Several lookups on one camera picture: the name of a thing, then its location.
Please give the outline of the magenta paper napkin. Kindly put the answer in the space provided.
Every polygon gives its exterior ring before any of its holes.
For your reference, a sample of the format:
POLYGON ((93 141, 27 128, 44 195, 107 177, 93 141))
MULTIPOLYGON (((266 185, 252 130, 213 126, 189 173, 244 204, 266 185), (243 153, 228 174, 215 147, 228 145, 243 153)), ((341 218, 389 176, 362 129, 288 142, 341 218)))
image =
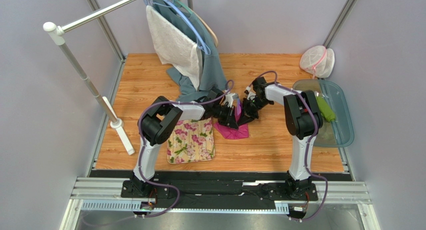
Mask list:
MULTIPOLYGON (((238 114, 242 107, 241 101, 238 100, 235 107, 235 118, 238 121, 238 114)), ((218 122, 213 125, 215 130, 217 130, 225 139, 228 140, 240 140, 246 139, 250 136, 249 128, 247 124, 241 125, 238 129, 232 129, 227 126, 222 126, 218 122)))

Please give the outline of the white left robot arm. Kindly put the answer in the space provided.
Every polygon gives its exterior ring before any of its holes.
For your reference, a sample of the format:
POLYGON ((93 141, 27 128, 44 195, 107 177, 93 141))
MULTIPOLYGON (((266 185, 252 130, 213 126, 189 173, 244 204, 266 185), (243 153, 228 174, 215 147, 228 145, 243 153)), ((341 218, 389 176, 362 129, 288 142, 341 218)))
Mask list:
POLYGON ((191 102, 170 101, 159 96, 137 122, 141 144, 131 181, 139 188, 152 184, 161 145, 168 140, 179 121, 215 118, 219 124, 237 130, 239 126, 233 106, 237 98, 236 93, 223 93, 217 89, 191 102))

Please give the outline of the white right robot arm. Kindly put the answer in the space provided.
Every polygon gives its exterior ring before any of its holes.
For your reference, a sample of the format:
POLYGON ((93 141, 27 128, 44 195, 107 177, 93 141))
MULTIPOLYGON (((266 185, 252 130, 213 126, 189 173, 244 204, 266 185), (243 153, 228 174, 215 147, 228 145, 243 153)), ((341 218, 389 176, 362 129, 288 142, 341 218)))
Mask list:
POLYGON ((292 136, 292 158, 287 171, 287 188, 291 192, 309 189, 312 184, 311 156, 319 129, 323 126, 321 111, 313 91, 298 91, 276 82, 256 78, 246 87, 238 125, 259 118, 259 111, 275 103, 284 107, 285 125, 292 136))

